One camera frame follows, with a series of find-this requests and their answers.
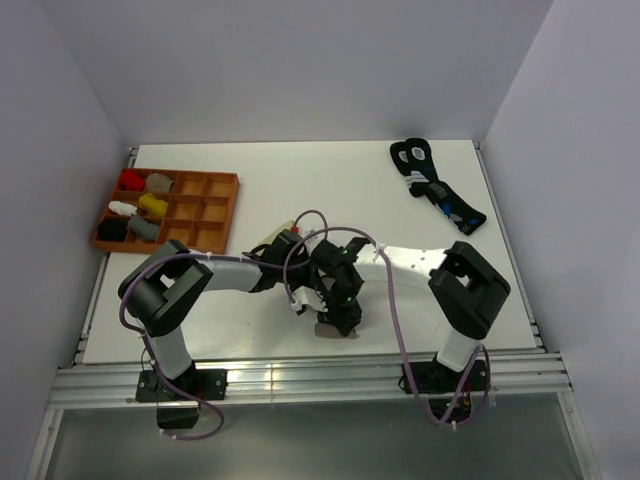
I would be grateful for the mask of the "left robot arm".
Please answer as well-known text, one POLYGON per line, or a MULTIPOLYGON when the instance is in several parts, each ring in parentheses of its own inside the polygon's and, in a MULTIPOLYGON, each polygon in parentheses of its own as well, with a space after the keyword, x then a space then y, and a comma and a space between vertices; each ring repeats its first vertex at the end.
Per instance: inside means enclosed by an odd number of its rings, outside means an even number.
POLYGON ((118 289, 121 310, 137 323, 121 323, 142 334, 151 348, 164 393, 183 399, 194 389, 196 367, 181 324, 202 293, 259 293, 277 284, 288 285, 292 292, 301 287, 318 290, 320 276, 306 248, 293 251, 299 240, 283 230, 272 243, 238 256, 205 254, 168 240, 123 280, 118 289))

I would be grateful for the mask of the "mauve sock with red stripe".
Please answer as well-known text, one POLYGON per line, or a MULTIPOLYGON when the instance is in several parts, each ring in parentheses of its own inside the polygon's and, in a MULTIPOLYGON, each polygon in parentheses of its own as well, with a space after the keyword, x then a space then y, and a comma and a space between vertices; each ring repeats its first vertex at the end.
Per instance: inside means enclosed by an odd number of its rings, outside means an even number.
POLYGON ((353 329, 348 336, 343 336, 334 326, 320 321, 320 313, 317 313, 317 322, 314 327, 316 337, 335 340, 356 340, 360 337, 356 329, 353 329))

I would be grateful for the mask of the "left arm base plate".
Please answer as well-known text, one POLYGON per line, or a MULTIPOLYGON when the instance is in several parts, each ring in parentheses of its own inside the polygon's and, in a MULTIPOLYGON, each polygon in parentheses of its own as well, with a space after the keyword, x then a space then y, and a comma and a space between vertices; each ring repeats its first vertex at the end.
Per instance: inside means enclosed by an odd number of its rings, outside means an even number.
MULTIPOLYGON (((196 369, 180 379, 170 380, 170 383, 174 388, 203 400, 223 400, 227 387, 227 371, 225 369, 196 369)), ((186 398, 167 386, 154 370, 144 370, 139 375, 135 401, 138 403, 163 403, 186 401, 186 398)))

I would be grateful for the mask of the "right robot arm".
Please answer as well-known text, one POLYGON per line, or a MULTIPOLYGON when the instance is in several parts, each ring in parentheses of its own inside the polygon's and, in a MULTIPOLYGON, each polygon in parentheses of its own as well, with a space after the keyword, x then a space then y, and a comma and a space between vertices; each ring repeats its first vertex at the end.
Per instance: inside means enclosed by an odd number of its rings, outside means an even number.
POLYGON ((462 241, 448 249, 418 250, 378 246, 362 237, 342 247, 322 240, 311 253, 311 263, 329 278, 328 291, 321 295, 324 310, 319 321, 341 336, 361 322, 357 295, 366 282, 431 292, 450 325, 432 368, 435 383, 446 390, 466 379, 469 360, 511 293, 507 280, 462 241))

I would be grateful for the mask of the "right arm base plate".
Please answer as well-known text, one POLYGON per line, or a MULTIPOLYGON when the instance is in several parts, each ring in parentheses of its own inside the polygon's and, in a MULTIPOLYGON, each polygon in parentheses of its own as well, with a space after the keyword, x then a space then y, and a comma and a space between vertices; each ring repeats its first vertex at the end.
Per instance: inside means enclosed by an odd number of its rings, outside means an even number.
MULTIPOLYGON (((463 376, 463 371, 454 372, 438 364, 435 360, 413 361, 409 365, 420 394, 454 393, 463 376)), ((487 388, 488 380, 486 362, 476 359, 462 387, 462 391, 484 391, 487 388)))

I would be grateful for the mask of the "cream ankle sock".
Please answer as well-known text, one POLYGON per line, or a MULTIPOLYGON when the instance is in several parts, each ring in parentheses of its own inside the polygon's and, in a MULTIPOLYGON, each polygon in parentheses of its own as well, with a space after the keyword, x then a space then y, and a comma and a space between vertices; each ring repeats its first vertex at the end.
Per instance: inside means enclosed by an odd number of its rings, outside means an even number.
POLYGON ((290 231, 291 228, 294 226, 294 221, 293 220, 288 220, 286 222, 284 222, 283 224, 281 224, 280 226, 276 227, 274 231, 272 231, 270 234, 268 234, 264 239, 260 240, 257 243, 258 247, 261 247, 263 245, 270 245, 273 243, 273 241, 276 239, 276 237, 284 230, 290 231))

